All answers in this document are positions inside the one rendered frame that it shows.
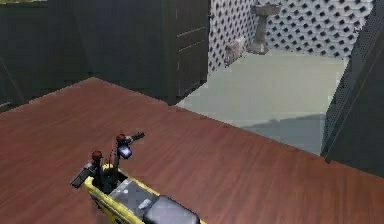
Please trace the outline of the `yellow motorbike with grey seat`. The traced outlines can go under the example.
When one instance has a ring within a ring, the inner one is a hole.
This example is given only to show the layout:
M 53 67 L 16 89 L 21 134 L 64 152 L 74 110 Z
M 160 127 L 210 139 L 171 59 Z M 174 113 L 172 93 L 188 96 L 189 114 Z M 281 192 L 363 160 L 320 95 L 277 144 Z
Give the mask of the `yellow motorbike with grey seat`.
M 119 167 L 120 158 L 132 155 L 130 145 L 145 134 L 116 136 L 114 160 L 102 163 L 102 152 L 92 152 L 70 184 L 84 186 L 111 224 L 207 224 L 195 212 L 130 176 Z

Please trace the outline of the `tall dark cupboard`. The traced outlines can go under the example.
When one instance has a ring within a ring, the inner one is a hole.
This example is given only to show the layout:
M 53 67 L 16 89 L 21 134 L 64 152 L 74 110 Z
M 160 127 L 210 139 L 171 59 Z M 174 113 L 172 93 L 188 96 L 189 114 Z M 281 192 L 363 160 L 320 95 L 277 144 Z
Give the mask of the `tall dark cupboard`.
M 207 81 L 210 0 L 75 0 L 97 78 L 175 105 Z

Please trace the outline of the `grey fuzzy lump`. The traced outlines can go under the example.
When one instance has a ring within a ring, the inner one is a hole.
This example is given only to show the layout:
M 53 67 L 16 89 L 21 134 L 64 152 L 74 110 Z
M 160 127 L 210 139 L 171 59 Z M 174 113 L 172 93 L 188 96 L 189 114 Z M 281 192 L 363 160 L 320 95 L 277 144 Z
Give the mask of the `grey fuzzy lump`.
M 224 63 L 225 66 L 230 66 L 233 62 L 239 59 L 246 50 L 246 39 L 244 37 L 239 37 L 232 42 L 230 42 L 225 47 L 225 58 Z

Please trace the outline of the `dark room door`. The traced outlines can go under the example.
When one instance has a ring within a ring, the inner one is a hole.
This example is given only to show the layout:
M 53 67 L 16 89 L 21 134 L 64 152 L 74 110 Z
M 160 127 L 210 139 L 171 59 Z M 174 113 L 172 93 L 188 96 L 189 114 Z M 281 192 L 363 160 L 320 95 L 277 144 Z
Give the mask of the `dark room door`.
M 320 156 L 384 178 L 384 0 L 375 0 L 332 97 Z

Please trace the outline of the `grey pedestal sink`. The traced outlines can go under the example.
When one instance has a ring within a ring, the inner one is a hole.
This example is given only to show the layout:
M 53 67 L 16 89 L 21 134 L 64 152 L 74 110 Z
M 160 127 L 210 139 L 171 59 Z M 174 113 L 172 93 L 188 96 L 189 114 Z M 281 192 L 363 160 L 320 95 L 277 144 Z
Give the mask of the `grey pedestal sink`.
M 279 4 L 255 4 L 251 6 L 251 13 L 258 17 L 258 24 L 255 37 L 248 47 L 249 53 L 265 55 L 269 51 L 266 44 L 267 18 L 271 15 L 277 15 L 280 10 Z

